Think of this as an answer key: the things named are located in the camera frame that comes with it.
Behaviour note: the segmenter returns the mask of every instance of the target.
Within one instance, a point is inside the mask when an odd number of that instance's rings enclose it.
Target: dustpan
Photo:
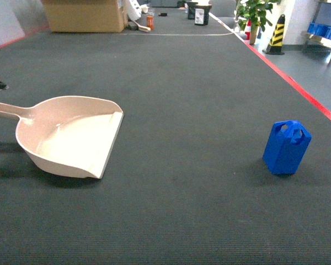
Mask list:
[[[42,170],[102,178],[123,112],[110,100],[64,96],[30,108],[0,103],[0,117],[18,120],[16,139]]]

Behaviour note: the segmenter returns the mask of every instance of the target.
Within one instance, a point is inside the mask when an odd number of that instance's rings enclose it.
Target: potted plant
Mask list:
[[[281,0],[237,0],[236,18],[239,19],[239,26],[244,30],[247,21],[252,22],[250,44],[254,44],[259,27],[265,31],[266,23],[272,26],[271,21],[266,18],[266,12],[272,13],[274,3]]]

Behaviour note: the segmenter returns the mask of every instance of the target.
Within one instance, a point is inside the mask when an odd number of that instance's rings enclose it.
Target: bottle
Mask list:
[[[147,16],[147,26],[153,30],[153,16],[152,15],[148,15]]]

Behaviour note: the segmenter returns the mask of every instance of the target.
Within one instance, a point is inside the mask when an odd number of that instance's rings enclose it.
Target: cardboard box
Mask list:
[[[42,0],[51,31],[121,32],[127,26],[124,0]]]

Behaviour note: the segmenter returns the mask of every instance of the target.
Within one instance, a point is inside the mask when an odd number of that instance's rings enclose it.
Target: traffic cone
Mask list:
[[[263,50],[266,54],[272,55],[283,55],[282,45],[283,45],[283,32],[285,29],[285,15],[281,15],[277,21],[277,25],[274,31],[274,35],[272,36],[269,45],[266,50]]]
[[[245,31],[244,31],[244,33],[247,35],[247,40],[250,39],[250,32],[252,32],[252,22],[248,20],[248,24],[245,27]]]

